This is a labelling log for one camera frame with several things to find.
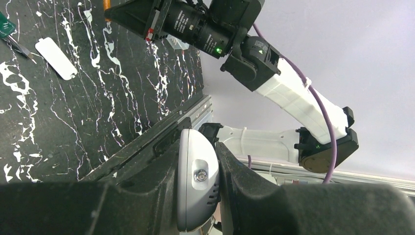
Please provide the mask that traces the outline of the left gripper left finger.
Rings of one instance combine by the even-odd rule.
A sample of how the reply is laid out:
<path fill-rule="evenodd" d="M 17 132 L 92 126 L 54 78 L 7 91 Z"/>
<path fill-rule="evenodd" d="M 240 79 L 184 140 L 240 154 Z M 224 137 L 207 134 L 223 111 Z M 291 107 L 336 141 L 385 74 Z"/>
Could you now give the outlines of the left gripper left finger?
<path fill-rule="evenodd" d="M 177 235 L 179 143 L 125 182 L 0 188 L 3 235 Z"/>

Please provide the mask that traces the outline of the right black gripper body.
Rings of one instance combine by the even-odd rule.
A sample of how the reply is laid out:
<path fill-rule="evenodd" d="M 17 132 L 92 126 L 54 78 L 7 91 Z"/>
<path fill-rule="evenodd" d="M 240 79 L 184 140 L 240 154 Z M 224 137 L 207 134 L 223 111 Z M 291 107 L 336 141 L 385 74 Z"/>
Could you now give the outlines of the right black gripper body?
<path fill-rule="evenodd" d="M 161 3 L 155 10 L 152 39 L 172 35 L 217 59 L 228 54 L 242 59 L 248 31 L 264 5 L 262 0 L 213 0 L 210 6 L 202 0 Z"/>

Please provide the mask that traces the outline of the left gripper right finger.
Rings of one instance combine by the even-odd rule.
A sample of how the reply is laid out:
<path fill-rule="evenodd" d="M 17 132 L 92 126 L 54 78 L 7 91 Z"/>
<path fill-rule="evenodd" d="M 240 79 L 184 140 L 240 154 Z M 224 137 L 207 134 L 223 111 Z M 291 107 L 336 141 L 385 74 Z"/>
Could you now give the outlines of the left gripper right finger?
<path fill-rule="evenodd" d="M 384 184 L 277 186 L 221 142 L 220 211 L 225 235 L 412 235 L 415 206 Z"/>

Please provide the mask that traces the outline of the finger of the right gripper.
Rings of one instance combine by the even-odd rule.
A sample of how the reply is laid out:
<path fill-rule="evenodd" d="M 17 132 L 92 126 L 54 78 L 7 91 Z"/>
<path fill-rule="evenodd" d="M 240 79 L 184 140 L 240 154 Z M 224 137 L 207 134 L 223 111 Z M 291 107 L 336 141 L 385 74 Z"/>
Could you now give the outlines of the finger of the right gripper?
<path fill-rule="evenodd" d="M 146 39 L 160 14 L 159 0 L 129 0 L 104 11 L 106 19 Z"/>

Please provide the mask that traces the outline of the white remote battery cover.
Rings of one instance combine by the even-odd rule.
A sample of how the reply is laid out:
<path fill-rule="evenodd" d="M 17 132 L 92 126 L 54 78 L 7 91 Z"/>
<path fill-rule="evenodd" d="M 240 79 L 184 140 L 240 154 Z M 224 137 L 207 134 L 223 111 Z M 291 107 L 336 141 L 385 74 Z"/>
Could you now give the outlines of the white remote battery cover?
<path fill-rule="evenodd" d="M 78 74 L 69 58 L 50 37 L 40 38 L 35 44 L 35 49 L 63 80 L 71 80 Z"/>

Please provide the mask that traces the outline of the orange battery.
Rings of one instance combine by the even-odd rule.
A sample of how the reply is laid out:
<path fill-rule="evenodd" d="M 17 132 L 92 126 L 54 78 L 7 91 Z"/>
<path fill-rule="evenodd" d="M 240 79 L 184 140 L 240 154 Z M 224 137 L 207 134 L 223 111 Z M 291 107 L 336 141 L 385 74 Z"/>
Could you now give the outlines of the orange battery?
<path fill-rule="evenodd" d="M 102 5 L 103 5 L 103 11 L 104 11 L 104 19 L 106 22 L 111 22 L 111 19 L 108 18 L 105 14 L 105 12 L 111 8 L 111 0 L 103 0 L 102 1 Z"/>

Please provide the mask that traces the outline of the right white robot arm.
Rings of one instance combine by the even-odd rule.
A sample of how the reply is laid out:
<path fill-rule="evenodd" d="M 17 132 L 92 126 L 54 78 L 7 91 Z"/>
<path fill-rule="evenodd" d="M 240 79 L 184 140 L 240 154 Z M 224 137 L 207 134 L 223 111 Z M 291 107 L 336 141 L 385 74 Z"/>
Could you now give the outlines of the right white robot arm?
<path fill-rule="evenodd" d="M 353 111 L 318 93 L 261 35 L 248 34 L 263 5 L 262 0 L 214 0 L 209 6 L 201 0 L 130 0 L 111 7 L 105 1 L 104 16 L 147 41 L 171 35 L 216 59 L 225 57 L 221 71 L 301 124 L 270 133 L 205 123 L 200 132 L 212 144 L 222 142 L 235 155 L 277 157 L 330 174 L 359 147 Z"/>

